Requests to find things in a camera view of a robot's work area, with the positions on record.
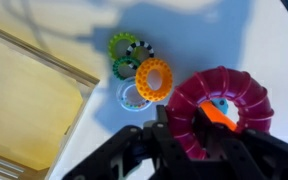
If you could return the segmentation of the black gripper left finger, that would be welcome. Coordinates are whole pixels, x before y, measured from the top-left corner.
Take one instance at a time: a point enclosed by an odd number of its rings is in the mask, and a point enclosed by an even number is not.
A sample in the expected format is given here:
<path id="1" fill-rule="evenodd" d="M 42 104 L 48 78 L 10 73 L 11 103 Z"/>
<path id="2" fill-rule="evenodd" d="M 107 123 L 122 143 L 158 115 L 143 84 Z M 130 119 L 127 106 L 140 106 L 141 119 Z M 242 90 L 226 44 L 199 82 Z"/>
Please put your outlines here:
<path id="1" fill-rule="evenodd" d="M 62 180 L 121 180 L 143 160 L 155 168 L 149 180 L 201 180 L 181 145 L 172 137 L 166 108 L 143 128 L 127 125 L 64 175 Z"/>

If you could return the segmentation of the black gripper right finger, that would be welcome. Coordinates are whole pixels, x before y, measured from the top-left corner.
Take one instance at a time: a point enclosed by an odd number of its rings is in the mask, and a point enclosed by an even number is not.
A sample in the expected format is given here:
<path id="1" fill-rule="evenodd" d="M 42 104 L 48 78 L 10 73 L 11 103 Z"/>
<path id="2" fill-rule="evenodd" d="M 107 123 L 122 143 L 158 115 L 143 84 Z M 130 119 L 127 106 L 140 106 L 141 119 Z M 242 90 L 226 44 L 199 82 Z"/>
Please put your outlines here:
<path id="1" fill-rule="evenodd" d="M 288 180 L 288 143 L 255 129 L 241 133 L 212 123 L 201 108 L 195 112 L 193 132 L 204 160 L 193 165 L 201 180 Z"/>

